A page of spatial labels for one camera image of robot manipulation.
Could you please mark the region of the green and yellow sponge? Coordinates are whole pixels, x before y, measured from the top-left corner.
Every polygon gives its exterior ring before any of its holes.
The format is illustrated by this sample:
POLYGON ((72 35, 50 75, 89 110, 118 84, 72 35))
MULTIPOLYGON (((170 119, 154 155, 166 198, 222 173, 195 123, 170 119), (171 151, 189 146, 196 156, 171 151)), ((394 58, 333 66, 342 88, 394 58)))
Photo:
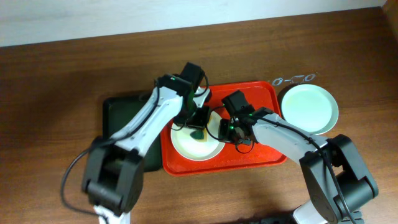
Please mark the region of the green and yellow sponge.
POLYGON ((190 133, 190 137, 195 139, 195 140, 204 140, 205 138, 205 133, 204 130, 195 130, 190 133))

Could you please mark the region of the light green plate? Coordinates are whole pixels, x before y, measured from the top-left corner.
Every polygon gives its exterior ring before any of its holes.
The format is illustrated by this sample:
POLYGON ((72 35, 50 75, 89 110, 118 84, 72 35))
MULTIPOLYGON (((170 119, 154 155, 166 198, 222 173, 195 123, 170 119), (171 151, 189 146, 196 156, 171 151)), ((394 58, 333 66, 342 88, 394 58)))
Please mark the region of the light green plate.
POLYGON ((334 128, 339 107, 324 88, 312 84, 294 84, 277 96, 282 117, 288 123, 311 134, 325 134, 334 128))

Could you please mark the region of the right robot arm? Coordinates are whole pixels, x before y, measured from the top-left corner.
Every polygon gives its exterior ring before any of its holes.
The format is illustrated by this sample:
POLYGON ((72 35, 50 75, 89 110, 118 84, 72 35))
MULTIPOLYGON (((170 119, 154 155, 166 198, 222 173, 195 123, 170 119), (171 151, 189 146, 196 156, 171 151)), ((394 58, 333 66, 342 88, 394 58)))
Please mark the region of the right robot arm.
POLYGON ((379 190, 348 136, 310 134, 268 108, 255 109, 239 90, 221 101, 230 116, 220 123, 222 141, 269 146, 296 162, 305 179, 309 201, 260 223, 363 223, 359 209, 377 197, 379 190))

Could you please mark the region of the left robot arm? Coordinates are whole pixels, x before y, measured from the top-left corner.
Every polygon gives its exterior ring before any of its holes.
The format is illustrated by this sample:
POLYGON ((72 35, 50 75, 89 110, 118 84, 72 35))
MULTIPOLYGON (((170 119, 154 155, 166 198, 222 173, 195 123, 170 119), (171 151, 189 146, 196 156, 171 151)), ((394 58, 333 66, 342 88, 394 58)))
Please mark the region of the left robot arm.
POLYGON ((100 223, 126 223, 143 188, 144 158, 169 122, 203 129, 204 107, 211 91, 200 88, 205 72, 186 63, 181 73, 155 80, 155 88, 136 115, 107 139, 96 139, 87 150, 81 184, 100 223))

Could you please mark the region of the white plate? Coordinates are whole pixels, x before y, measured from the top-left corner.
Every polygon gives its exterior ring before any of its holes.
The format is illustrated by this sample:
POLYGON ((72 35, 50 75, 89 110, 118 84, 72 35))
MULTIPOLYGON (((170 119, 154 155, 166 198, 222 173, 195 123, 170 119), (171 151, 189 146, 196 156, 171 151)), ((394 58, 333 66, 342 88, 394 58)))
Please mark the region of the white plate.
POLYGON ((191 161, 207 161, 223 150, 225 143, 212 138, 206 129, 203 130, 203 139, 191 137, 194 131, 191 128, 177 131, 177 125, 172 125, 170 131, 172 145, 182 157, 191 161))

